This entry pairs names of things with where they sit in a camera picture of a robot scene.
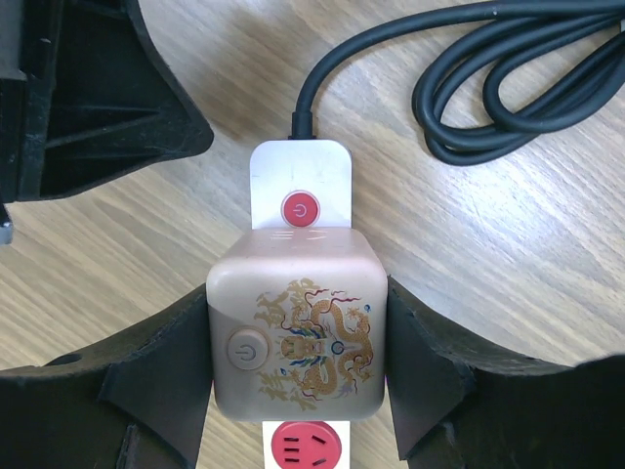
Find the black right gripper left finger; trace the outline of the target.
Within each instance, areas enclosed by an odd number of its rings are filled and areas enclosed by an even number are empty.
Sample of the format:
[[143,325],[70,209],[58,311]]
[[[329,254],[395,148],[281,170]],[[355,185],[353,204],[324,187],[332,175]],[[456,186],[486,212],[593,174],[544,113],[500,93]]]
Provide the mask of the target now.
[[4,468],[193,468],[212,388],[206,290],[42,366],[1,372]]

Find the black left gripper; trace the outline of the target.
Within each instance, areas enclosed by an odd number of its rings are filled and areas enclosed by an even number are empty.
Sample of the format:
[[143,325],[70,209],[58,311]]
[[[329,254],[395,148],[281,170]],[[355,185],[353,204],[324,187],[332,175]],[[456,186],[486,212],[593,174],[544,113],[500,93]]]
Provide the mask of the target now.
[[1,3],[3,244],[7,204],[69,197],[213,139],[138,2]]

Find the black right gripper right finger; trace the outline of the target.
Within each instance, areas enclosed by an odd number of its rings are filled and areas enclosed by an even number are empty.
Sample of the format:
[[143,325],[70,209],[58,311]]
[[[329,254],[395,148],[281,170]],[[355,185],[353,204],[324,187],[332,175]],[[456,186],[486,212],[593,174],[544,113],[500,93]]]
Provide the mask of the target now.
[[620,468],[624,359],[566,366],[499,346],[391,280],[387,384],[412,468]]

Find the beige cube adapter dragon print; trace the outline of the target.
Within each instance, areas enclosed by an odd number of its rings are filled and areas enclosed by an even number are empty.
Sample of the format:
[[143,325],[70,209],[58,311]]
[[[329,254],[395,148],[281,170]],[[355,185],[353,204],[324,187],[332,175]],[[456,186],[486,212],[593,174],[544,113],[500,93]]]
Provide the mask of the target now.
[[358,420],[385,396],[388,282],[351,228],[245,234],[209,271],[214,392],[238,421]]

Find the white power strip red sockets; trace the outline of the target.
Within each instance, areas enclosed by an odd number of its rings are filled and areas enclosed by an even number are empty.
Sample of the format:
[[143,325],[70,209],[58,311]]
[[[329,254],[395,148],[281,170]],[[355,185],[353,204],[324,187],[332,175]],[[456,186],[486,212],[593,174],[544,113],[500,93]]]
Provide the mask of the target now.
[[353,162],[331,140],[279,140],[250,158],[252,229],[349,228]]

